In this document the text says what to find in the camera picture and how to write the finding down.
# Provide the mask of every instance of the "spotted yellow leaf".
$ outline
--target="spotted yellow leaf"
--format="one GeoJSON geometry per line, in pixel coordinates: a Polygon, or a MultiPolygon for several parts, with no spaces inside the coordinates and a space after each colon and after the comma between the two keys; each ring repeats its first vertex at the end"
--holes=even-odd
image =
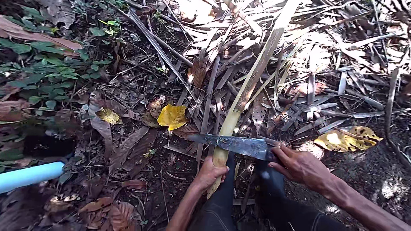
{"type": "Polygon", "coordinates": [[[169,131],[183,126],[187,123],[184,116],[186,108],[186,106],[172,106],[170,104],[165,106],[157,119],[158,124],[168,126],[169,131]]]}
{"type": "Polygon", "coordinates": [[[111,124],[122,124],[123,123],[120,119],[120,116],[108,108],[101,108],[100,111],[96,111],[96,115],[100,119],[107,121],[111,124]]]}
{"type": "Polygon", "coordinates": [[[368,127],[354,126],[349,132],[340,129],[329,131],[320,135],[314,143],[330,151],[354,152],[375,146],[377,143],[374,140],[382,139],[368,127]]]}

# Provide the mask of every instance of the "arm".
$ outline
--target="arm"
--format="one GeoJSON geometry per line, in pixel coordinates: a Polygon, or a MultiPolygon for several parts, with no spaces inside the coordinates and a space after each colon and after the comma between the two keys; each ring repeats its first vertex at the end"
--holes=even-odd
{"type": "Polygon", "coordinates": [[[166,231],[186,230],[188,223],[190,222],[191,215],[197,202],[201,198],[201,195],[207,188],[213,185],[215,180],[221,175],[223,175],[221,182],[224,182],[224,174],[228,171],[229,168],[226,166],[215,167],[212,163],[212,156],[206,157],[201,170],[188,187],[187,192],[167,225],[166,231]]]}
{"type": "Polygon", "coordinates": [[[269,163],[288,179],[303,183],[322,194],[351,214],[369,230],[411,231],[411,226],[367,200],[342,179],[330,173],[327,167],[310,152],[298,152],[286,146],[272,149],[284,164],[269,163]]]}

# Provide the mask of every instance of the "knife handle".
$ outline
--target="knife handle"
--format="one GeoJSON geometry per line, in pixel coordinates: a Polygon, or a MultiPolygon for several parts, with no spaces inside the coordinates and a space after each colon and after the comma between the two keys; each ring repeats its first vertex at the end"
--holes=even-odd
{"type": "Polygon", "coordinates": [[[281,166],[285,167],[281,160],[278,158],[278,156],[275,153],[273,153],[271,149],[267,150],[266,161],[279,163],[281,166]]]}

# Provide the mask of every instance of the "pvc pipe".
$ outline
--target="pvc pipe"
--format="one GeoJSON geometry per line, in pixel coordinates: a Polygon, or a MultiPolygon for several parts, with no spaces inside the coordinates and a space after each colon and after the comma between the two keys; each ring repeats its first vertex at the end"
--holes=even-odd
{"type": "Polygon", "coordinates": [[[51,180],[63,174],[63,162],[42,164],[0,174],[0,193],[51,180]]]}

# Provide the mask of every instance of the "forearm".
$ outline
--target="forearm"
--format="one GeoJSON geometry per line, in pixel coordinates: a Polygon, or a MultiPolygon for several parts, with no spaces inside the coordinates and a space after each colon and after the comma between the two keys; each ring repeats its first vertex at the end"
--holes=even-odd
{"type": "Polygon", "coordinates": [[[194,208],[201,198],[202,193],[201,189],[193,184],[190,185],[171,218],[166,231],[185,231],[187,229],[191,215],[193,214],[194,208]]]}
{"type": "Polygon", "coordinates": [[[411,226],[369,201],[343,180],[335,177],[322,194],[334,204],[351,214],[369,230],[411,231],[411,226]]]}

